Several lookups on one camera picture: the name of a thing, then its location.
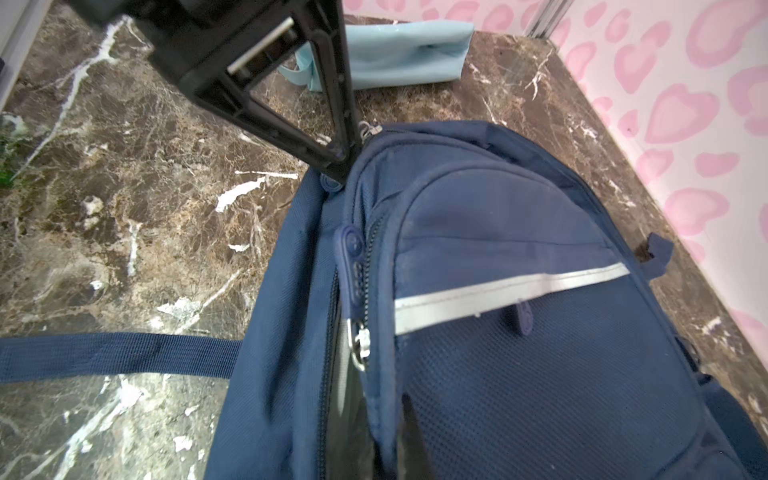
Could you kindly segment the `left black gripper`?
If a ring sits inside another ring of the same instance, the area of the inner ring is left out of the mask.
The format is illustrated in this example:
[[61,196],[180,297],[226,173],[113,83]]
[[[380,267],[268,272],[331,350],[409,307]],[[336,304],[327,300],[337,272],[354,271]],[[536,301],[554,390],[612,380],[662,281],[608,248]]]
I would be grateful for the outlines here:
[[[136,20],[153,67],[190,101],[345,182],[363,140],[339,1],[71,0],[92,26]],[[260,83],[309,47],[333,134],[321,144],[257,97]]]

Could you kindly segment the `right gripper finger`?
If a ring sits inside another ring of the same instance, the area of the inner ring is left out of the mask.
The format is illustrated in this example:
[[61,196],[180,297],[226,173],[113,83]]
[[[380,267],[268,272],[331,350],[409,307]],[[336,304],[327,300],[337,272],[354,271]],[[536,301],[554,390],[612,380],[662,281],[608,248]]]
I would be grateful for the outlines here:
[[397,428],[397,479],[435,480],[437,478],[420,428],[411,397],[401,396],[401,415]]

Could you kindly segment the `navy blue student backpack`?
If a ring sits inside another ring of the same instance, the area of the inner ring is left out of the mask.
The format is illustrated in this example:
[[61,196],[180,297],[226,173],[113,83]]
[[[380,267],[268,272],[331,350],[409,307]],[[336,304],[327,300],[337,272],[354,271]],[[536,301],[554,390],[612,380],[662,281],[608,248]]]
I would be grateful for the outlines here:
[[229,382],[210,479],[397,479],[401,396],[436,479],[763,479],[767,447],[699,367],[571,169],[506,128],[397,124],[344,186],[309,171],[241,341],[5,338],[1,379]]

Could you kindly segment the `light teal pencil pouch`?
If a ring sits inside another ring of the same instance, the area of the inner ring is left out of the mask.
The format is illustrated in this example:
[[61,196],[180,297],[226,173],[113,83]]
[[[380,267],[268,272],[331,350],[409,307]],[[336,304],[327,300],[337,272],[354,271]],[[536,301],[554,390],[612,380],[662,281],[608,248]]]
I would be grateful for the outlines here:
[[348,25],[345,48],[352,88],[458,80],[474,31],[473,24],[456,20]]

